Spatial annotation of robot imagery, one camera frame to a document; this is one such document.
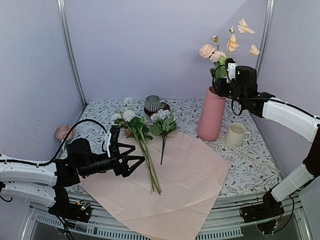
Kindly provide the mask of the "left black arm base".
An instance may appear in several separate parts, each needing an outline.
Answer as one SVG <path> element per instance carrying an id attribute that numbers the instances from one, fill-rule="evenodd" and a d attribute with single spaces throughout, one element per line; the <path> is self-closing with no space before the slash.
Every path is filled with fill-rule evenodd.
<path id="1" fill-rule="evenodd" d="M 92 214 L 90 203 L 80 200 L 71 203 L 64 187 L 54 186 L 54 204 L 48 208 L 48 213 L 64 219 L 88 223 Z"/>

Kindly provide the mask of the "white ranunculus flower stem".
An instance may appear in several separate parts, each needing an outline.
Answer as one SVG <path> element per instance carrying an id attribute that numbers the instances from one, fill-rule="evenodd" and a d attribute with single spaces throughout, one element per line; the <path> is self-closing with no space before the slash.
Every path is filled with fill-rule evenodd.
<path id="1" fill-rule="evenodd" d="M 153 138 L 149 135 L 149 129 L 146 126 L 145 118 L 143 116 L 134 117 L 130 121 L 128 129 L 130 131 L 129 136 L 136 140 L 143 156 L 145 157 L 145 163 L 151 182 L 151 191 L 161 195 L 162 188 L 148 147 L 148 140 L 152 140 Z"/>

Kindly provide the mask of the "pink rose flower stem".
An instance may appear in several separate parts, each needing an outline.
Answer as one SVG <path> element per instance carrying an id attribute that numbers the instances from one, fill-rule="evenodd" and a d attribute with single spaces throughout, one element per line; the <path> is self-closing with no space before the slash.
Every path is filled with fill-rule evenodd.
<path id="1" fill-rule="evenodd" d="M 213 67 L 209 71 L 212 76 L 212 86 L 215 88 L 220 79 L 225 79 L 227 77 L 227 55 L 220 50 L 218 36 L 213 35 L 211 40 L 215 45 L 212 45 L 211 43 L 204 44 L 198 50 L 198 54 L 204 59 L 209 59 L 213 64 Z"/>

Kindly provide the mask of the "peach blossom flower stem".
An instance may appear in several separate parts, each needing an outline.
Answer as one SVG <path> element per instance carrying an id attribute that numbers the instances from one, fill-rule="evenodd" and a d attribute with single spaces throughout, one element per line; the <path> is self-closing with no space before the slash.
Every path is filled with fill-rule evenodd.
<path id="1" fill-rule="evenodd" d="M 243 18 L 238 22 L 237 32 L 235 32 L 235 29 L 233 26 L 229 29 L 229 32 L 230 32 L 230 36 L 226 45 L 226 56 L 220 56 L 220 59 L 219 59 L 220 65 L 225 65 L 224 67 L 225 69 L 226 69 L 226 66 L 228 65 L 226 63 L 227 59 L 232 58 L 236 50 L 240 47 L 240 42 L 243 35 L 255 34 L 255 31 L 248 26 L 247 22 Z M 236 64 L 239 64 L 249 57 L 258 57 L 260 53 L 261 52 L 258 49 L 258 47 L 252 44 L 246 56 L 242 58 L 237 58 L 234 61 Z"/>

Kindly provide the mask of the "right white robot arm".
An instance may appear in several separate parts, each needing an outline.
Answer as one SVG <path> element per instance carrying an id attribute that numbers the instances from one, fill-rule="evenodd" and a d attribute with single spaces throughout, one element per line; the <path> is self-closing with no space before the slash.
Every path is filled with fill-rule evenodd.
<path id="1" fill-rule="evenodd" d="M 258 213 L 269 218 L 278 210 L 279 202 L 320 176 L 320 118 L 271 93 L 259 92 L 257 71 L 250 66 L 221 64 L 211 70 L 211 75 L 212 86 L 220 97 L 239 103 L 242 111 L 271 121 L 280 131 L 275 140 L 279 144 L 278 157 L 304 158 L 301 165 L 264 195 L 265 202 Z"/>

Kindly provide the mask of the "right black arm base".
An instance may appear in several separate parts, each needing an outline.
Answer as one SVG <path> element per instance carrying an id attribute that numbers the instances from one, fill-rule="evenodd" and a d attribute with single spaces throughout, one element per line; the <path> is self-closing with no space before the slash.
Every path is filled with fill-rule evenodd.
<path id="1" fill-rule="evenodd" d="M 284 213 L 285 211 L 282 202 L 277 202 L 270 190 L 262 197 L 262 203 L 244 203 L 239 209 L 239 214 L 245 223 L 257 222 L 275 217 L 281 219 Z M 259 223 L 257 224 L 257 229 L 263 235 L 271 235 L 276 232 L 279 222 L 279 220 L 272 220 Z"/>

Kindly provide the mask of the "cream printed ribbon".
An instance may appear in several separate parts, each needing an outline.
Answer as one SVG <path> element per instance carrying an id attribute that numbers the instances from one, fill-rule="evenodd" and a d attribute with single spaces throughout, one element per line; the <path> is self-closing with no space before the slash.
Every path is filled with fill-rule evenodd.
<path id="1" fill-rule="evenodd" d="M 260 166 L 266 167 L 267 169 L 275 172 L 275 173 L 280 173 L 281 171 L 275 166 L 274 163 L 269 164 L 268 163 L 268 159 L 264 156 L 260 156 L 260 155 L 254 155 L 250 152 L 247 151 L 243 151 L 241 150 L 238 146 L 235 146 L 231 143 L 229 143 L 228 141 L 224 140 L 224 139 L 217 139 L 216 140 L 217 143 L 221 143 L 224 144 L 225 146 L 227 146 L 228 148 L 230 148 L 231 150 L 233 150 L 234 152 L 236 152 L 239 156 L 246 158 L 247 160 L 251 161 L 251 162 L 255 162 L 256 164 L 259 164 Z"/>

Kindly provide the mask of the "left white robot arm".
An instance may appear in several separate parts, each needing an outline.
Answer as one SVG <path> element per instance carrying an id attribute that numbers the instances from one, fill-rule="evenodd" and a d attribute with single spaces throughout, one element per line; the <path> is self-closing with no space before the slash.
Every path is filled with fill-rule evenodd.
<path id="1" fill-rule="evenodd" d="M 74 140 L 66 149 L 67 158 L 55 159 L 49 164 L 9 159 L 3 155 L 0 159 L 0 180 L 71 187 L 79 184 L 80 178 L 109 170 L 126 178 L 145 161 L 143 156 L 129 155 L 135 146 L 118 142 L 112 143 L 101 154 L 93 153 L 89 141 L 84 138 Z"/>

